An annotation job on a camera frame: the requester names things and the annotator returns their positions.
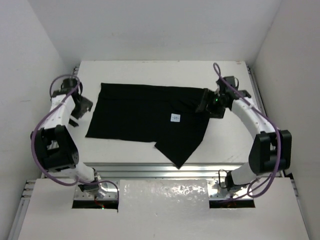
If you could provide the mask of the black t shirt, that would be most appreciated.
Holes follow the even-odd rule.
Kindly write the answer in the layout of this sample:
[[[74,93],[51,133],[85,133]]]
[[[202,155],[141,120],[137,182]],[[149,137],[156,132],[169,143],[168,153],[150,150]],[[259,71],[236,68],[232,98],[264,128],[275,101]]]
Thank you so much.
[[[102,83],[86,137],[155,143],[178,169],[203,141],[203,88]]]

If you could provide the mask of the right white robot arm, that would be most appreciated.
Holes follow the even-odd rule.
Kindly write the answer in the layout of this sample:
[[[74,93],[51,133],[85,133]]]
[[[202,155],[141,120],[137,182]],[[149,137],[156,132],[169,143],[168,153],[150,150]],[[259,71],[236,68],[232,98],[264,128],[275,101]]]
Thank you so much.
[[[222,119],[226,109],[229,109],[241,120],[253,139],[248,161],[227,172],[222,188],[235,192],[263,174],[274,176],[278,171],[287,170],[291,166],[292,134],[288,130],[279,130],[263,116],[249,92],[239,89],[236,77],[227,76],[216,83],[217,90],[204,90],[196,112]]]

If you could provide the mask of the white front cover panel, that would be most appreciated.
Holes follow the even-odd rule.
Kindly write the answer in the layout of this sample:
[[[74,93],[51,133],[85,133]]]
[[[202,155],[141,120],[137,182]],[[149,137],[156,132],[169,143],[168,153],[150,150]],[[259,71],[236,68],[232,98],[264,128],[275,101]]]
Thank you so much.
[[[276,179],[253,208],[210,208],[204,180],[121,180],[118,209],[74,209],[74,189],[36,181],[21,240],[306,240],[292,188]]]

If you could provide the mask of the aluminium front rail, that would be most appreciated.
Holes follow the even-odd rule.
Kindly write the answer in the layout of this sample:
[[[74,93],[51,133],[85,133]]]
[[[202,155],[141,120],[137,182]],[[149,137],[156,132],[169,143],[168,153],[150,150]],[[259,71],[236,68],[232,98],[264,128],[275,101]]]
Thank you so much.
[[[171,163],[87,163],[106,179],[213,179],[224,177],[241,164],[186,163],[176,168]]]

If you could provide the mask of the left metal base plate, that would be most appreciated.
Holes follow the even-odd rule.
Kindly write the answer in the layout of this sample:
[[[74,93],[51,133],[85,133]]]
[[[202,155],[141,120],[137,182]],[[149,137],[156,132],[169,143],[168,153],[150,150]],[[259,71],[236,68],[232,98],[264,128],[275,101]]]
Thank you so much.
[[[73,199],[76,201],[119,201],[119,182],[110,180],[95,180],[85,182],[83,180],[75,187]]]

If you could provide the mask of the metal base plate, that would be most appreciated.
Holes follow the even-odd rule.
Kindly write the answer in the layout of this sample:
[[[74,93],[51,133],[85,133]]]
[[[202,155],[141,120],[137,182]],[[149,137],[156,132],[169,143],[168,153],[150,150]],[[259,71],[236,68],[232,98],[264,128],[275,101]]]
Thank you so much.
[[[95,180],[85,182],[83,180],[75,187],[73,199],[76,201],[119,201],[119,182],[110,180]]]
[[[225,183],[222,182],[219,185],[219,179],[213,178],[207,180],[207,193],[210,201],[225,201],[229,199],[233,200],[251,200],[252,198],[247,195],[247,187],[240,187],[228,191]]]

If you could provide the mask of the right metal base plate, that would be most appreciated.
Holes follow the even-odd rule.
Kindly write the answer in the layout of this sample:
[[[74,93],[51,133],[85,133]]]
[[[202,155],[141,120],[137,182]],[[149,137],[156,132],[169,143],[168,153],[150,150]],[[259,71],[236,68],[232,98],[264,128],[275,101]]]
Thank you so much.
[[[247,195],[247,187],[240,187],[228,191],[225,183],[222,182],[219,185],[219,179],[213,178],[207,180],[207,193],[210,201],[225,201],[229,199],[233,200],[251,200],[252,198]]]

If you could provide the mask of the aluminium right side rail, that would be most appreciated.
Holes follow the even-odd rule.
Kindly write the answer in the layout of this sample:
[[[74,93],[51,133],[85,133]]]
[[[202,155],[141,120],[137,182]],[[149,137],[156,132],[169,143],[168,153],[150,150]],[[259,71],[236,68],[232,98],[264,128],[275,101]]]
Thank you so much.
[[[254,116],[262,120],[260,126],[268,127],[267,130],[259,130],[254,135],[253,146],[250,155],[254,159],[254,169],[259,174],[270,175],[259,185],[253,187],[258,180],[249,184],[247,195],[253,199],[263,196],[270,189],[275,180],[276,173],[287,170],[291,165],[292,135],[288,130],[279,130],[276,124],[267,117],[265,106],[261,97],[258,83],[251,67],[247,67],[257,107],[252,107]]]

